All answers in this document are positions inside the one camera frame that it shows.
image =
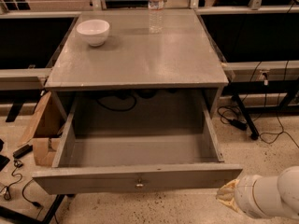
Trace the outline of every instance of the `cardboard box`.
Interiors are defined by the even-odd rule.
[[[33,145],[36,165],[51,166],[63,127],[64,118],[49,91],[38,102],[19,147]]]

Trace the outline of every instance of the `water bottle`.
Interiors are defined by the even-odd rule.
[[[162,31],[164,0],[149,0],[149,32]]]

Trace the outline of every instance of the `drawer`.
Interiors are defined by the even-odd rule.
[[[219,188],[241,170],[223,162],[201,90],[99,91],[77,94],[52,167],[33,178],[49,194],[132,192]]]

